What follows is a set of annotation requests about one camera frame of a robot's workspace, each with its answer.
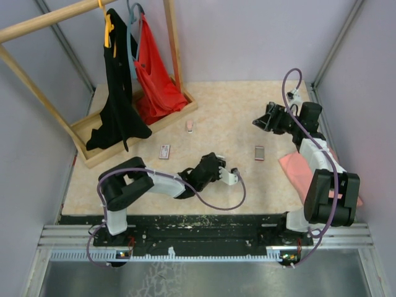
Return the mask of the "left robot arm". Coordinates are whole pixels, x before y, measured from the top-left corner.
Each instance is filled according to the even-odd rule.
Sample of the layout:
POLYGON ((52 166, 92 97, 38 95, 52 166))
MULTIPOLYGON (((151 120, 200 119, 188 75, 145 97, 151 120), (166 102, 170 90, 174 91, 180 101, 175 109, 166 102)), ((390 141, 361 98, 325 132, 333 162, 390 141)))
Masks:
POLYGON ((226 170, 225 159, 213 152, 204 155, 195 168, 176 175, 148 168, 141 157, 109 169, 99 176, 97 186, 105 210, 106 237, 117 246, 128 240, 127 208, 144 194, 187 199, 215 181, 234 185, 238 178, 226 170))

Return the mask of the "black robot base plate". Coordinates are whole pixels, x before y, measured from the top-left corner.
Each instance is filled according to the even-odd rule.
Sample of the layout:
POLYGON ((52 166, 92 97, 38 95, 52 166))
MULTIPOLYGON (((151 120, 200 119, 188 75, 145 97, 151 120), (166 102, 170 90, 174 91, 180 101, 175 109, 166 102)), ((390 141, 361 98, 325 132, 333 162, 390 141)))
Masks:
POLYGON ((127 230, 112 236, 103 227, 95 247, 122 247, 134 256, 264 256, 269 246, 310 246, 306 234, 286 229, 285 214, 129 215, 127 230))

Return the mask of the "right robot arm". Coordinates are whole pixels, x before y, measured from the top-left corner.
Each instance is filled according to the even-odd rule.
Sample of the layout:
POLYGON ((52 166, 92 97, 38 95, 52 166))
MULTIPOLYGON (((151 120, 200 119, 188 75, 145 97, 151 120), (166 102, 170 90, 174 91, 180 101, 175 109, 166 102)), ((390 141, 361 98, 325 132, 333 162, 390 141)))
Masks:
POLYGON ((284 106, 270 102, 265 114, 253 125, 277 135, 288 133, 296 145, 298 155, 313 174, 302 210, 288 212, 286 223, 276 230, 277 239, 289 245, 298 238, 298 232, 307 232, 318 224, 351 226, 355 220, 360 178, 348 173, 332 156, 325 137, 318 131, 322 107, 304 102, 299 115, 290 114, 284 106))

